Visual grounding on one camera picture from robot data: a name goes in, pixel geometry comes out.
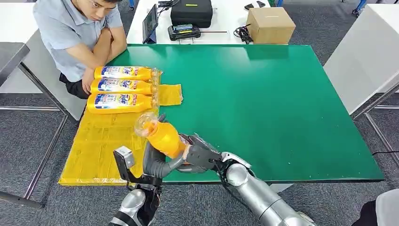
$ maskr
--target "gray short-sleeve shirt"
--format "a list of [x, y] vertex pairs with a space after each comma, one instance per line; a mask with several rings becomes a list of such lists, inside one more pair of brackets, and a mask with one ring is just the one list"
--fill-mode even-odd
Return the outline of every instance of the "gray short-sleeve shirt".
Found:
[[122, 26], [118, 7], [104, 19], [92, 21], [83, 16], [71, 0], [38, 0], [33, 15], [57, 69], [71, 82], [82, 79], [86, 66], [69, 55], [66, 49], [84, 43], [92, 50], [104, 27]]

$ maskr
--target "blue chair leg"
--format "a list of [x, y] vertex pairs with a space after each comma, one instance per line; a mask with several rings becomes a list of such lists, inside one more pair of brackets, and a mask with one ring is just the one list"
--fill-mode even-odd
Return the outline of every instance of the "blue chair leg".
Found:
[[283, 0], [278, 0], [276, 7], [281, 7], [283, 5]]
[[135, 7], [135, 0], [129, 0], [130, 2], [130, 7], [134, 8]]
[[363, 8], [365, 3], [366, 3], [366, 0], [360, 0], [360, 2], [358, 4], [358, 6], [356, 7], [356, 9], [352, 10], [352, 14], [355, 15], [356, 17], [359, 17], [360, 10]]

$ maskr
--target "green table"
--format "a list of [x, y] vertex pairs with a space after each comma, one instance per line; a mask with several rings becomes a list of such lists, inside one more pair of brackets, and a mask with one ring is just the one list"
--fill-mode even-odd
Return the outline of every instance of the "green table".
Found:
[[[183, 103], [160, 112], [180, 133], [237, 154], [262, 180], [383, 180], [310, 46], [129, 45], [111, 64], [157, 67], [162, 83], [181, 83]], [[217, 181], [212, 171], [164, 179]]]

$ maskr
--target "robotic arm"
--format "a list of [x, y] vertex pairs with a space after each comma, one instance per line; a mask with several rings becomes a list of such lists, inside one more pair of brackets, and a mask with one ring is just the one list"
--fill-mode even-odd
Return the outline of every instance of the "robotic arm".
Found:
[[121, 149], [114, 151], [121, 178], [136, 183], [136, 186], [125, 197], [109, 226], [152, 225], [160, 205], [162, 178], [173, 170], [188, 173], [215, 171], [223, 187], [234, 197], [229, 187], [236, 189], [244, 202], [238, 200], [265, 226], [315, 226], [312, 219], [293, 210], [264, 181], [256, 178], [249, 163], [232, 153], [219, 153], [198, 135], [181, 136], [190, 145], [169, 162], [165, 162], [165, 155], [147, 143], [144, 174], [140, 178], [135, 178], [129, 171], [133, 156], [127, 156]]

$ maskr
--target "black case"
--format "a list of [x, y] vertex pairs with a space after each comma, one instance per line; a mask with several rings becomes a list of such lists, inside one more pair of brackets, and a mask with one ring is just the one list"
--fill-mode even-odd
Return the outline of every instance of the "black case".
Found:
[[172, 7], [170, 18], [173, 26], [193, 24], [199, 28], [207, 28], [211, 25], [212, 14], [211, 0], [179, 0]]

